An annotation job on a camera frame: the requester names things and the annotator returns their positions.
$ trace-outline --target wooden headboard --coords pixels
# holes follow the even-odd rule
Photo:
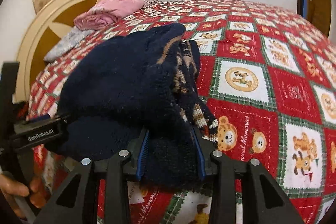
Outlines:
[[[98,0],[52,0],[38,12],[22,40],[17,54],[20,62],[15,100],[28,100],[36,76],[46,67],[44,56],[74,26],[76,16]]]

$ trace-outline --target bed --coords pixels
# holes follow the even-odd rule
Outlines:
[[[195,40],[201,53],[199,96],[227,129],[218,137],[219,149],[238,160],[259,159],[305,223],[322,219],[336,197],[336,47],[319,30],[289,10],[262,3],[171,1],[92,33],[46,65],[43,56],[73,26],[72,19],[96,1],[53,0],[28,29],[18,54],[16,89],[17,100],[29,101],[28,119],[56,114],[67,77],[96,45],[179,22],[186,27],[183,39]],[[34,152],[49,191],[76,164],[43,146]],[[207,223],[212,192],[206,185],[175,193],[137,183],[128,187],[133,223]],[[104,190],[102,181],[100,223]],[[242,223],[239,183],[236,201],[237,223]]]

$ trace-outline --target dark blue knitted garment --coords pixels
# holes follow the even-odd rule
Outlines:
[[[150,130],[144,179],[179,186],[197,180],[196,150],[190,135],[196,123],[206,135],[216,119],[198,98],[195,78],[200,54],[182,41],[183,25],[173,23],[94,48],[66,81],[58,113],[79,117],[69,138],[46,148],[76,160],[107,159]]]

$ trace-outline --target yellow circle emblem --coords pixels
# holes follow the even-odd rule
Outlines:
[[[323,93],[321,96],[323,108],[328,112],[332,119],[336,119],[336,104],[334,100],[328,95]]]
[[[258,87],[258,78],[245,68],[233,67],[225,74],[226,82],[236,90],[251,92]]]

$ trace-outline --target black device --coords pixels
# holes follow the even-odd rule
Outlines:
[[[16,154],[51,140],[66,138],[66,125],[71,115],[35,122],[14,124],[11,116],[12,94],[15,92],[18,63],[4,64],[0,82],[0,164],[22,181]],[[241,180],[244,224],[302,224],[303,220],[282,188],[257,159],[248,162],[232,160],[202,138],[193,127],[198,152],[201,180],[213,181],[213,197],[209,224],[236,223],[235,180]],[[149,132],[142,129],[126,150],[110,159],[93,161],[85,158],[66,177],[34,224],[96,224],[97,193],[100,179],[106,180],[105,224],[130,224],[127,181],[138,181],[141,158],[146,150]],[[0,208],[7,219],[19,224],[0,192]]]

